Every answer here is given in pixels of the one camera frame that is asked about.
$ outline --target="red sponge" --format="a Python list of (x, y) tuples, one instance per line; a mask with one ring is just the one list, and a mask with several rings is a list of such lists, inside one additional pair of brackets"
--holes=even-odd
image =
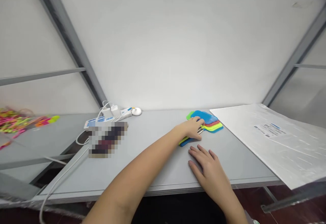
[(215, 122), (213, 122), (213, 123), (210, 123), (210, 124), (205, 124), (205, 126), (207, 126), (207, 127), (211, 127), (211, 126), (216, 125), (216, 124), (218, 124), (218, 123), (220, 123), (219, 120), (217, 120), (217, 121), (215, 121)]

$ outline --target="white round object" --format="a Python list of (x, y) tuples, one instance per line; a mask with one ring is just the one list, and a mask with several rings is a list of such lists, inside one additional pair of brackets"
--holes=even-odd
[(133, 115), (138, 116), (138, 115), (140, 115), (142, 113), (142, 110), (140, 108), (134, 108), (134, 109), (132, 109), (131, 113)]

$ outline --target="clear plastic sheet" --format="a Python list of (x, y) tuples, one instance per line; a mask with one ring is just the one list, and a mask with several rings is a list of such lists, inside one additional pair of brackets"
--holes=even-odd
[(290, 189), (326, 177), (326, 129), (263, 104), (210, 111)]

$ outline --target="human arm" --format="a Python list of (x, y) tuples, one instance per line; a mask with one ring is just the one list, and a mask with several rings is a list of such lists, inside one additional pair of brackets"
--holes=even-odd
[(189, 154), (202, 166), (203, 173), (193, 161), (188, 163), (198, 182), (224, 212), (228, 224), (248, 224), (245, 211), (232, 190), (218, 157), (211, 150), (207, 152), (202, 146), (197, 147), (198, 149), (191, 146)]
[(177, 125), (131, 161), (102, 193), (83, 224), (131, 223), (146, 190), (182, 138), (201, 140), (197, 130), (204, 120), (199, 119), (196, 116)]

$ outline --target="white label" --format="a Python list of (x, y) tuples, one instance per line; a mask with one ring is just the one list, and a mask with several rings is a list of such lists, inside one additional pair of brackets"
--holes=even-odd
[(281, 129), (279, 126), (273, 123), (266, 123), (261, 125), (256, 125), (254, 128), (258, 129), (264, 136), (271, 138), (286, 135), (287, 133)]

